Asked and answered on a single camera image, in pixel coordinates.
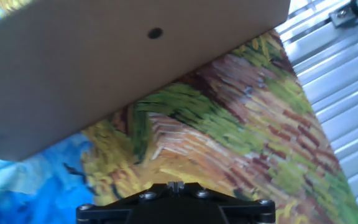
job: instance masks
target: screw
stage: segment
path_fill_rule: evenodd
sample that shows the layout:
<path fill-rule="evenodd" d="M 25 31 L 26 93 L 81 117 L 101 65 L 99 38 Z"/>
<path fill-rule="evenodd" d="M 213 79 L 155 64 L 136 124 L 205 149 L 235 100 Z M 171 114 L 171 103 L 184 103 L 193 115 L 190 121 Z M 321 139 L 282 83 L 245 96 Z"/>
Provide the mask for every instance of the screw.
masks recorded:
<path fill-rule="evenodd" d="M 80 210 L 88 210 L 88 209 L 90 209 L 92 207 L 93 207 L 92 204 L 87 203 L 87 204 L 83 204 L 83 205 L 79 206 L 78 209 L 80 209 Z"/>
<path fill-rule="evenodd" d="M 150 200 L 150 199 L 155 198 L 156 196 L 157 196 L 157 194 L 154 192 L 146 192 L 146 193 L 140 195 L 139 197 L 144 198 L 146 200 Z"/>
<path fill-rule="evenodd" d="M 273 202 L 273 201 L 270 200 L 270 199 L 259 199 L 259 200 L 257 200 L 257 202 L 259 202 L 262 205 L 264 205 L 264 204 L 267 204 L 267 203 L 270 203 L 270 202 Z"/>
<path fill-rule="evenodd" d="M 206 190 L 199 190 L 197 191 L 196 195 L 198 198 L 206 198 L 208 197 L 209 193 Z"/>
<path fill-rule="evenodd" d="M 347 11 L 345 9 L 342 9 L 336 14 L 336 17 L 343 18 L 346 16 L 346 14 L 347 14 Z"/>

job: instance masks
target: black plastic part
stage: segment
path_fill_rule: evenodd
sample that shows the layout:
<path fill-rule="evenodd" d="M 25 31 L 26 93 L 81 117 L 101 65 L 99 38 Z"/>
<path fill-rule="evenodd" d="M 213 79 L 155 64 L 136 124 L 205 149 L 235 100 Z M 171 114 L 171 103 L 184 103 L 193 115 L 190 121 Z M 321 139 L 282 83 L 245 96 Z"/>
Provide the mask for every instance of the black plastic part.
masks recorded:
<path fill-rule="evenodd" d="M 146 192 L 155 197 L 147 198 Z M 275 204 L 245 202 L 205 189 L 198 183 L 154 184 L 150 189 L 107 206 L 76 210 L 77 224 L 227 224 L 275 223 Z"/>

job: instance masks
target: impressionist painting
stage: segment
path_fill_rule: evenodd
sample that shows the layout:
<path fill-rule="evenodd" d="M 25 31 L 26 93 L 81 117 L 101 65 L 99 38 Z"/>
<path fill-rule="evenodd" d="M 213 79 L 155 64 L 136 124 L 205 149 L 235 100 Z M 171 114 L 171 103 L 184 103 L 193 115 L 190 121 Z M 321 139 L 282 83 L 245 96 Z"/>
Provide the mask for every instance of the impressionist painting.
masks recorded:
<path fill-rule="evenodd" d="M 29 1 L 0 0 L 0 18 Z M 74 223 L 168 181 L 271 198 L 277 223 L 358 224 L 358 206 L 273 30 L 22 162 L 0 161 L 0 223 Z"/>

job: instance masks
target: cardboard box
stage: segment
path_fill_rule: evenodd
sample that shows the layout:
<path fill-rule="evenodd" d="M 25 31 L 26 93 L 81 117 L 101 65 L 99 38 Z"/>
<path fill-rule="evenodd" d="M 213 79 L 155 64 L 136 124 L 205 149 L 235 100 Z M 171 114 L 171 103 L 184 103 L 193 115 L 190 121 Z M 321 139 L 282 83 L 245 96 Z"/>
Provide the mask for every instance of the cardboard box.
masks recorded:
<path fill-rule="evenodd" d="M 284 22 L 290 0 L 41 0 L 0 21 L 0 159 L 19 161 Z"/>

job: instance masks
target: metal panel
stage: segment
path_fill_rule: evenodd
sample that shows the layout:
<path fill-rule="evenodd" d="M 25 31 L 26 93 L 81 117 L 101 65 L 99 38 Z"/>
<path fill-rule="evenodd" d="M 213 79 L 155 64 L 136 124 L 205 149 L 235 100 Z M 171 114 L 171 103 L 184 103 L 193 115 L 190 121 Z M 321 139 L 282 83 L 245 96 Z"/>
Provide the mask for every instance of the metal panel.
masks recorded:
<path fill-rule="evenodd" d="M 330 21 L 350 0 L 305 2 L 291 2 L 277 31 L 358 203 L 358 21 Z"/>

